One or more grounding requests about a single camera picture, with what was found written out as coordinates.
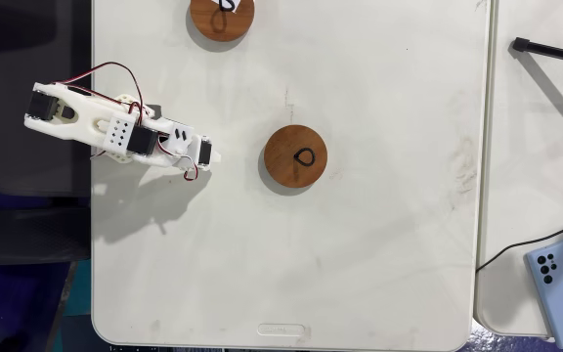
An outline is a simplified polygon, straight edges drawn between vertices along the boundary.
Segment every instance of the black cable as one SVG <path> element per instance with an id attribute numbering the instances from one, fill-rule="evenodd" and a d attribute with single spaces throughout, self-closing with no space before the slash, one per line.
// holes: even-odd
<path id="1" fill-rule="evenodd" d="M 221 11 L 230 12 L 230 11 L 233 11 L 236 8 L 236 4 L 234 4 L 233 0 L 225 0 L 225 1 L 227 1 L 230 4 L 230 6 L 232 6 L 232 7 L 231 8 L 223 7 L 223 0 L 219 0 L 219 8 L 221 9 Z"/>
<path id="2" fill-rule="evenodd" d="M 310 162 L 303 162 L 303 161 L 299 158 L 299 156 L 301 156 L 304 152 L 310 152 L 310 154 L 312 155 L 312 161 L 310 161 Z M 297 160 L 297 162 L 300 163 L 301 165 L 308 167 L 308 166 L 314 165 L 314 163 L 317 161 L 317 156 L 314 154 L 314 151 L 313 151 L 313 150 L 311 150 L 311 149 L 309 149 L 309 148 L 304 148 L 304 149 L 300 150 L 299 152 L 297 152 L 297 153 L 294 155 L 294 159 Z"/>
<path id="3" fill-rule="evenodd" d="M 485 267 L 487 267 L 488 264 L 494 262 L 495 259 L 497 259 L 500 255 L 504 254 L 505 251 L 508 250 L 508 249 L 510 249 L 510 248 L 513 248 L 513 247 L 519 246 L 519 245 L 525 245 L 525 244 L 531 244 L 531 243 L 546 241 L 546 240 L 548 240 L 548 239 L 552 239 L 552 238 L 554 238 L 554 237 L 556 237 L 556 236 L 558 236 L 558 235 L 562 235 L 562 234 L 563 234 L 563 230 L 560 230 L 560 231 L 558 231 L 558 232 L 556 232 L 556 233 L 554 233 L 554 234 L 552 234 L 552 235 L 548 235 L 548 236 L 545 237 L 545 238 L 541 238 L 541 239 L 538 239 L 538 240 L 531 240 L 531 241 L 527 241 L 527 242 L 520 242 L 520 243 L 517 243 L 517 244 L 509 245 L 509 246 L 505 247 L 502 251 L 500 251 L 497 255 L 495 255 L 492 259 L 490 259 L 489 261 L 487 261 L 486 264 L 484 264 L 484 265 L 480 266 L 479 268 L 477 268 L 477 270 L 475 270 L 475 274 L 476 274 L 476 273 L 479 273 L 480 270 L 482 270 L 482 269 L 484 269 Z"/>

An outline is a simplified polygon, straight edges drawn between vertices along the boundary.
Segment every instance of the gray surface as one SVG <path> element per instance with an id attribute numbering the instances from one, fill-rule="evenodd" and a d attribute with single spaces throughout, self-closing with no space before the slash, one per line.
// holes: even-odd
<path id="1" fill-rule="evenodd" d="M 89 208 L 0 210 L 0 265 L 88 258 Z"/>
<path id="2" fill-rule="evenodd" d="M 23 126 L 34 82 L 90 66 L 90 0 L 0 0 L 0 192 L 90 195 L 90 148 Z"/>

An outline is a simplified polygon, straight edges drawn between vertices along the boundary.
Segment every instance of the scuff mark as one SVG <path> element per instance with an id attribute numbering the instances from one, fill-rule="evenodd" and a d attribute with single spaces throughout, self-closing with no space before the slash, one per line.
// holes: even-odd
<path id="1" fill-rule="evenodd" d="M 477 187 L 477 157 L 473 152 L 475 143 L 468 136 L 462 136 L 451 156 L 451 172 L 454 185 L 449 191 L 449 209 L 451 212 L 469 201 L 469 194 Z"/>
<path id="2" fill-rule="evenodd" d="M 285 108 L 288 110 L 288 113 L 290 114 L 290 124 L 292 124 L 292 119 L 294 118 L 294 104 L 291 104 L 289 101 L 289 95 L 290 95 L 290 88 L 285 87 L 285 95 L 283 97 L 283 105 L 285 106 Z"/>
<path id="3" fill-rule="evenodd" d="M 317 269 L 319 269 L 319 272 L 321 272 L 323 270 L 323 261 L 321 260 L 321 257 L 316 257 L 315 261 L 317 264 Z"/>
<path id="4" fill-rule="evenodd" d="M 480 8 L 482 5 L 486 5 L 486 1 L 488 1 L 488 0 L 479 0 L 479 1 L 477 1 L 477 5 L 475 5 L 475 12 L 477 12 L 477 10 L 479 10 L 479 8 Z"/>
<path id="5" fill-rule="evenodd" d="M 344 177 L 344 168 L 341 167 L 339 169 L 336 169 L 331 173 L 331 175 L 329 175 L 329 180 L 342 180 L 343 177 Z"/>
<path id="6" fill-rule="evenodd" d="M 161 330 L 160 320 L 158 319 L 154 320 L 150 326 L 150 330 L 152 332 L 152 341 L 155 341 L 160 335 L 160 330 Z"/>
<path id="7" fill-rule="evenodd" d="M 302 346 L 312 339 L 312 328 L 305 327 L 303 335 L 297 340 L 296 345 Z"/>

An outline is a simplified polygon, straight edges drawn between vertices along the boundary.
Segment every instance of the red wire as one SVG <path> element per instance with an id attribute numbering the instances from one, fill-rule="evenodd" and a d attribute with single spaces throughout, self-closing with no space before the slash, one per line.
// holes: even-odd
<path id="1" fill-rule="evenodd" d="M 118 101 L 116 101 L 116 100 L 114 100 L 114 99 L 112 99 L 112 98 L 109 98 L 109 97 L 107 97 L 107 96 L 105 96 L 105 95 L 103 95 L 103 94 L 100 94 L 100 93 L 91 91 L 90 89 L 86 89 L 86 88 L 82 88 L 82 87 L 80 87 L 80 86 L 75 86 L 75 85 L 72 85 L 72 84 L 71 84 L 71 85 L 68 84 L 68 83 L 70 83 L 70 82 L 74 82 L 74 81 L 76 81 L 76 80 L 78 80 L 78 79 L 84 78 L 84 77 L 86 77 L 87 75 L 89 75 L 89 74 L 93 73 L 94 71 L 98 70 L 99 68 L 101 68 L 101 67 L 103 67 L 103 66 L 108 66 L 108 65 L 117 65 L 117 66 L 120 66 L 120 67 L 123 67 L 123 68 L 127 69 L 127 71 L 129 72 L 129 74 L 132 76 L 132 79 L 134 79 L 134 84 L 136 84 L 136 90 L 138 91 L 138 98 L 140 99 L 140 104 L 138 105 L 139 111 L 140 111 L 140 115 L 138 116 L 138 119 L 136 120 L 136 124 L 140 125 L 140 124 L 143 122 L 143 110 L 141 109 L 141 107 L 144 105 L 144 103 L 143 103 L 143 94 L 141 93 L 141 88 L 138 86 L 138 81 L 136 80 L 136 76 L 134 76 L 134 73 L 132 72 L 131 69 L 127 68 L 127 66 L 125 66 L 125 65 L 123 65 L 123 64 L 119 64 L 119 63 L 115 63 L 115 62 L 103 63 L 103 64 L 101 64 L 101 65 L 99 65 L 99 66 L 95 66 L 95 67 L 93 67 L 93 68 L 87 70 L 86 72 L 84 72 L 84 73 L 82 73 L 82 74 L 79 74 L 79 75 L 76 75 L 76 76 L 74 76 L 74 77 L 72 77 L 72 78 L 65 79 L 65 80 L 60 80 L 60 81 L 54 81 L 54 82 L 52 82 L 52 83 L 62 83 L 62 84 L 66 84 L 66 85 L 68 85 L 69 87 L 81 89 L 81 90 L 83 90 L 83 91 L 85 91 L 85 92 L 88 92 L 88 93 L 91 93 L 91 94 L 95 94 L 95 95 L 97 95 L 97 96 L 99 96 L 99 97 L 102 97 L 102 98 L 104 98 L 104 99 L 108 99 L 108 100 L 110 100 L 111 102 L 116 102 L 116 103 L 118 103 L 118 104 L 122 104 L 121 102 L 118 102 Z"/>
<path id="2" fill-rule="evenodd" d="M 169 154 L 169 155 L 171 155 L 171 156 L 175 156 L 173 153 L 169 152 L 168 150 L 166 150 L 166 149 L 162 146 L 162 144 L 160 143 L 159 139 L 158 139 L 158 141 L 157 141 L 157 147 L 160 148 L 160 150 L 163 151 L 165 154 Z M 191 161 L 193 162 L 193 166 L 195 167 L 195 177 L 194 177 L 193 179 L 192 179 L 192 178 L 189 178 L 189 177 L 188 177 L 188 170 L 184 173 L 184 180 L 189 181 L 189 182 L 190 182 L 190 181 L 194 181 L 194 180 L 196 180 L 196 179 L 199 177 L 199 168 L 196 167 L 196 164 L 195 164 L 195 161 L 194 161 L 194 160 L 191 159 Z"/>
<path id="3" fill-rule="evenodd" d="M 132 111 L 134 110 L 134 107 L 135 107 L 135 106 L 138 107 L 138 111 L 140 111 L 140 109 L 141 109 L 141 106 L 140 106 L 140 104 L 138 104 L 138 102 L 134 102 L 134 103 L 119 102 L 119 101 L 117 101 L 116 99 L 113 99 L 113 98 L 111 98 L 111 97 L 105 96 L 105 95 L 103 95 L 103 94 L 101 94 L 101 93 L 99 93 L 99 92 L 95 92 L 95 91 L 92 90 L 92 89 L 84 88 L 84 87 L 81 87 L 81 86 L 78 86 L 78 85 L 74 85 L 74 84 L 65 84 L 65 86 L 70 87 L 70 88 L 74 88 L 74 89 L 79 89 L 80 91 L 83 91 L 83 92 L 86 92 L 86 93 L 90 93 L 90 94 L 92 94 L 92 95 L 96 95 L 96 96 L 98 96 L 98 97 L 104 98 L 104 99 L 106 99 L 106 100 L 108 100 L 108 101 L 111 101 L 111 102 L 116 103 L 116 104 L 119 104 L 119 105 L 124 104 L 124 105 L 126 105 L 126 106 L 129 106 L 129 111 L 128 111 L 128 113 L 132 113 Z"/>

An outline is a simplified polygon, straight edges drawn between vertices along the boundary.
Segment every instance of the white tabletop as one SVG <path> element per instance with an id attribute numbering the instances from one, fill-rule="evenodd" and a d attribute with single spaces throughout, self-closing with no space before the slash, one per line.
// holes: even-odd
<path id="1" fill-rule="evenodd" d="M 498 4 L 480 264 L 563 229 L 563 62 L 508 50 L 517 36 L 563 48 L 563 1 Z M 498 333 L 550 335 L 524 254 L 561 239 L 510 249 L 483 269 L 477 320 Z"/>
<path id="2" fill-rule="evenodd" d="M 95 62 L 212 137 L 186 183 L 93 163 L 93 321 L 114 343 L 455 350 L 468 337 L 486 9 L 469 0 L 259 0 L 237 43 L 189 0 L 95 1 Z M 127 73 L 95 88 L 134 93 Z M 302 192 L 263 167 L 307 125 L 328 148 Z"/>

